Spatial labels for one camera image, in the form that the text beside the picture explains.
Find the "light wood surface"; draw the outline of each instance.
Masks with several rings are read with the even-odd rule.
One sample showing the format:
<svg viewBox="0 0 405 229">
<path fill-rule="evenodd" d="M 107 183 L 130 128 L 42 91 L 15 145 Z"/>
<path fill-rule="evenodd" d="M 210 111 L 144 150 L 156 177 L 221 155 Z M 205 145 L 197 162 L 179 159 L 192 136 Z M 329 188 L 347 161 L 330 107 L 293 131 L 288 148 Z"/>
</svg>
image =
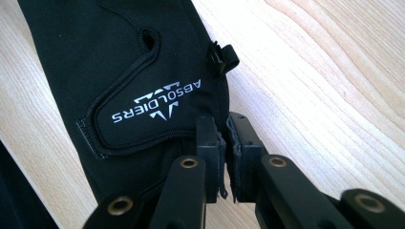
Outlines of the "light wood surface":
<svg viewBox="0 0 405 229">
<path fill-rule="evenodd" d="M 404 1 L 193 2 L 238 53 L 231 110 L 269 152 L 330 196 L 364 188 L 405 210 Z M 0 51 L 0 138 L 58 225 L 80 228 L 96 201 L 16 0 L 0 1 Z M 206 228 L 258 228 L 253 209 L 220 200 Z"/>
</svg>

